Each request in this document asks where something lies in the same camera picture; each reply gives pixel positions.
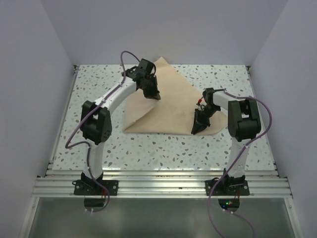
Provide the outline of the beige cloth mat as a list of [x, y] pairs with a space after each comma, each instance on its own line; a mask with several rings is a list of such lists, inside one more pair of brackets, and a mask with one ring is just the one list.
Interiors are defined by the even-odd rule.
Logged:
[[155, 65], [161, 99], [146, 99], [140, 89], [131, 94], [125, 104], [123, 131], [190, 135], [202, 94], [164, 58]]

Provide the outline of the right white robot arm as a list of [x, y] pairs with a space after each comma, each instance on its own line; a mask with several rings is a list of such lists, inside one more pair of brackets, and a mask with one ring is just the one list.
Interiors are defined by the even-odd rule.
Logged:
[[197, 103], [192, 135], [211, 126], [211, 117], [227, 110], [227, 126], [232, 146], [227, 167], [219, 185], [223, 193], [233, 194], [245, 180], [245, 165], [252, 142], [262, 129], [258, 104], [253, 97], [235, 97], [224, 89], [207, 88]]

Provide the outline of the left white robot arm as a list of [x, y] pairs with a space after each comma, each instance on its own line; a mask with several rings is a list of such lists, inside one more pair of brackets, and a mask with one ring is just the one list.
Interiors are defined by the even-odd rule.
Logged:
[[112, 132], [111, 114], [128, 96], [139, 89], [146, 99], [160, 100], [155, 73], [155, 64], [141, 59], [137, 66], [125, 69], [121, 80], [102, 97], [83, 104], [80, 130], [85, 140], [92, 143], [83, 173], [89, 178], [85, 188], [91, 194], [99, 194], [103, 188], [103, 182], [99, 178], [103, 175], [102, 157], [105, 142]]

